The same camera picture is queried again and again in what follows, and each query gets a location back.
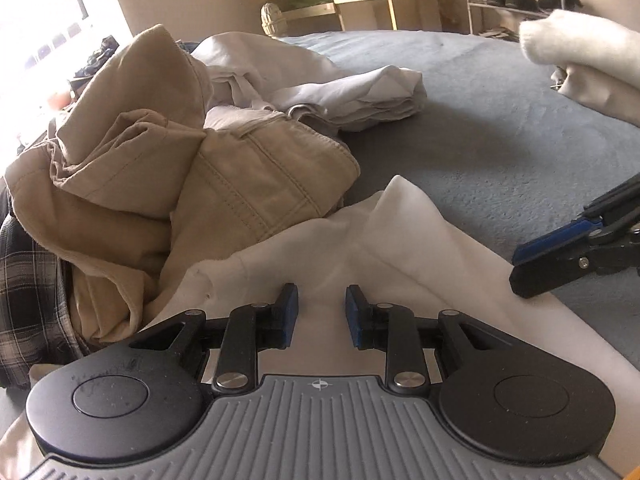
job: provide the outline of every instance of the blue gripper pad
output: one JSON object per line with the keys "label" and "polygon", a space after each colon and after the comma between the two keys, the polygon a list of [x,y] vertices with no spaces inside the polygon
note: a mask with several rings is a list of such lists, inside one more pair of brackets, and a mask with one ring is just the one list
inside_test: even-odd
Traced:
{"label": "blue gripper pad", "polygon": [[293,338],[293,329],[296,327],[296,319],[298,318],[298,288],[294,288],[294,293],[290,295],[289,301],[284,308],[284,340],[285,346],[291,346]]}
{"label": "blue gripper pad", "polygon": [[344,313],[347,318],[347,325],[349,326],[349,333],[351,334],[351,342],[354,348],[360,348],[362,344],[362,323],[360,320],[360,311],[358,309],[358,302],[353,297],[353,291],[351,287],[347,287],[347,292],[344,300]]}
{"label": "blue gripper pad", "polygon": [[567,246],[594,229],[601,228],[602,222],[578,218],[555,231],[519,245],[513,253],[511,263],[514,266],[524,264],[553,250]]}

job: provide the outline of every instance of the gray bed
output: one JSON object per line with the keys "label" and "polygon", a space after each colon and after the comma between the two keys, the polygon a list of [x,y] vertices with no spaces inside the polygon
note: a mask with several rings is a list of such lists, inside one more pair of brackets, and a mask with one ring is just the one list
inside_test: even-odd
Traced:
{"label": "gray bed", "polygon": [[[640,171],[640,130],[549,89],[552,68],[531,64],[517,44],[404,31],[287,41],[354,72],[394,64],[424,73],[423,113],[343,136],[362,167],[349,203],[401,174],[452,224],[510,259],[517,244]],[[556,295],[640,368],[639,292],[628,270]],[[0,434],[23,405],[23,393],[0,390]]]}

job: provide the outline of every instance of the white cloth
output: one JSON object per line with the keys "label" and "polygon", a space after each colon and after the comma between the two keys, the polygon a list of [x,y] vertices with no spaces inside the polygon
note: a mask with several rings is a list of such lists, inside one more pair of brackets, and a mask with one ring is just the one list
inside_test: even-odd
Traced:
{"label": "white cloth", "polygon": [[[283,283],[294,282],[300,314],[292,347],[261,352],[260,371],[383,374],[382,352],[351,345],[344,319],[348,285],[359,284],[373,303],[404,304],[417,316],[459,309],[600,377],[618,410],[601,458],[627,473],[640,463],[640,372],[551,294],[513,295],[510,271],[444,221],[420,189],[395,177],[381,194],[329,218],[298,224],[226,260],[194,265],[154,322],[188,308],[224,317],[242,304],[273,301]],[[30,439],[22,434],[27,449]]]}
{"label": "white cloth", "polygon": [[520,46],[533,63],[591,66],[640,89],[640,33],[611,20],[555,10],[520,24]]}
{"label": "white cloth", "polygon": [[408,117],[427,97],[420,72],[385,66],[354,75],[306,48],[245,32],[211,36],[192,56],[207,66],[216,105],[291,114],[304,106],[344,130]]}
{"label": "white cloth", "polygon": [[551,79],[558,93],[609,117],[640,127],[640,90],[590,66],[569,63]]}
{"label": "white cloth", "polygon": [[[59,365],[35,365],[29,370],[31,387],[48,373],[60,368]],[[27,416],[22,414],[0,438],[0,480],[18,480],[43,459],[33,433],[29,429]]]}

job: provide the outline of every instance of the white desk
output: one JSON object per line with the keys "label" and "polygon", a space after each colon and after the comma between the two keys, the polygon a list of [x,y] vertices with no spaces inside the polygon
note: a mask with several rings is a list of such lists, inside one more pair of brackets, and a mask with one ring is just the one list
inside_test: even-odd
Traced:
{"label": "white desk", "polygon": [[342,30],[442,30],[437,0],[267,0],[284,18],[335,14]]}

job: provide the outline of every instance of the gray ribbed plate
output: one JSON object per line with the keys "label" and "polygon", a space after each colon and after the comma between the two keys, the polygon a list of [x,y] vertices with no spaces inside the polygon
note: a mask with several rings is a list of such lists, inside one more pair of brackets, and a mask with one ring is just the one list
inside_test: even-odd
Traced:
{"label": "gray ribbed plate", "polygon": [[375,377],[265,376],[253,393],[216,400],[178,446],[148,462],[85,469],[47,458],[30,480],[615,480],[596,458],[549,468],[476,455],[426,402]]}

